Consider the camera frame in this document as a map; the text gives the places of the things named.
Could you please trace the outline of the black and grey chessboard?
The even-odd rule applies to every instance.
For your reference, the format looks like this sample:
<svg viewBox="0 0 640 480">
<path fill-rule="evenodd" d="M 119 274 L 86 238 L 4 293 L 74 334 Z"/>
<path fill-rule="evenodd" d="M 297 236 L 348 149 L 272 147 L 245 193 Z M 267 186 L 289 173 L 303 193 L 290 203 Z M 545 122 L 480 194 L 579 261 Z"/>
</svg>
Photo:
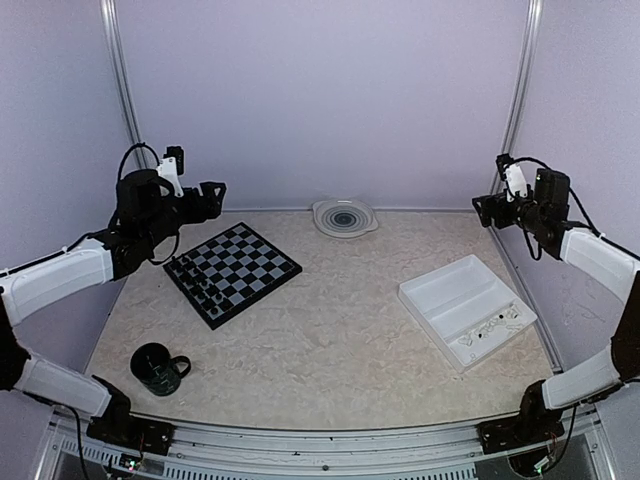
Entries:
<svg viewBox="0 0 640 480">
<path fill-rule="evenodd" d="M 205 324 L 215 330 L 302 272 L 244 222 L 164 265 Z"/>
</svg>

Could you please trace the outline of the white plastic tray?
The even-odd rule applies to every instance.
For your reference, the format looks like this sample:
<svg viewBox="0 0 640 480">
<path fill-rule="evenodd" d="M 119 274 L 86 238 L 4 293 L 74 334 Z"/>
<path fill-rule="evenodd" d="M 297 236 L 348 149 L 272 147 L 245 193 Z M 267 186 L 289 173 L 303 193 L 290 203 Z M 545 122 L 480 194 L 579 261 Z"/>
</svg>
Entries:
<svg viewBox="0 0 640 480">
<path fill-rule="evenodd" d="M 537 320 L 534 311 L 475 255 L 400 284 L 398 298 L 459 373 Z M 507 320 L 508 309 L 516 309 L 519 317 Z"/>
</svg>

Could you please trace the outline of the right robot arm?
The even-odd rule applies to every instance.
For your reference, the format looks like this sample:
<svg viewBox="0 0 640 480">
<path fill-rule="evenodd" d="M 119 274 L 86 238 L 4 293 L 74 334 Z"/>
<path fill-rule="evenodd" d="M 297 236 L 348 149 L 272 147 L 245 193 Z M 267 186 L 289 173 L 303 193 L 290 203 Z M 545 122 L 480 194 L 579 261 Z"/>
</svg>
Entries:
<svg viewBox="0 0 640 480">
<path fill-rule="evenodd" d="M 515 226 L 534 259 L 548 255 L 581 272 L 583 293 L 576 283 L 561 283 L 564 320 L 571 327 L 584 321 L 611 335 L 601 350 L 527 388 L 511 433 L 531 444 L 565 409 L 600 400 L 638 379 L 639 257 L 600 233 L 588 217 L 570 219 L 569 210 L 579 201 L 566 174 L 541 167 L 528 183 L 515 162 L 498 171 L 503 191 L 472 201 L 482 225 Z"/>
</svg>

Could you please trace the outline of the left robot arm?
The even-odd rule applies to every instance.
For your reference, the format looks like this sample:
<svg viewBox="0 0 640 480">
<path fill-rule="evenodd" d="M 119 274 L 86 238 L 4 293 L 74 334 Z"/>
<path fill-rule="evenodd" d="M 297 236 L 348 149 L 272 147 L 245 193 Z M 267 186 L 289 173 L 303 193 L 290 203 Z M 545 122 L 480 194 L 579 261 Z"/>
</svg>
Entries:
<svg viewBox="0 0 640 480">
<path fill-rule="evenodd" d="M 117 281 L 155 248 L 177 238 L 182 226 L 217 218 L 226 186 L 202 182 L 184 188 L 174 174 L 137 170 L 116 183 L 116 209 L 108 226 L 69 247 L 1 274 L 1 387 L 72 407 L 99 419 L 121 445 L 140 434 L 137 418 L 113 405 L 116 390 L 106 382 L 52 362 L 19 344 L 14 329 L 33 313 L 89 287 Z"/>
</svg>

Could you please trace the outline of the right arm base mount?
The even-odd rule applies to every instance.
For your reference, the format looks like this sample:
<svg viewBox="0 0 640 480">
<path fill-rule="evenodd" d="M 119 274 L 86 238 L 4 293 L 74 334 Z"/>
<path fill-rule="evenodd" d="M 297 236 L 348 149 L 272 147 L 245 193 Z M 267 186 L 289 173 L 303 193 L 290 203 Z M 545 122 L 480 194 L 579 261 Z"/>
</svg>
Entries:
<svg viewBox="0 0 640 480">
<path fill-rule="evenodd" d="M 560 420 L 522 420 L 518 415 L 485 421 L 477 425 L 485 455 L 522 448 L 560 437 L 565 433 Z"/>
</svg>

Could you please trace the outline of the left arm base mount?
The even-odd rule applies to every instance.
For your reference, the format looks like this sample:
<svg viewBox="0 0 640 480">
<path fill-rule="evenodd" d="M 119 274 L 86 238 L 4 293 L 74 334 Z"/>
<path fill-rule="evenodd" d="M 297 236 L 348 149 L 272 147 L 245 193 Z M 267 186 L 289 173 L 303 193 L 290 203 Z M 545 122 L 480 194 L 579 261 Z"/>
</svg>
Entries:
<svg viewBox="0 0 640 480">
<path fill-rule="evenodd" d="M 136 417 L 127 411 L 92 417 L 87 435 L 119 447 L 167 456 L 175 427 L 167 422 Z"/>
</svg>

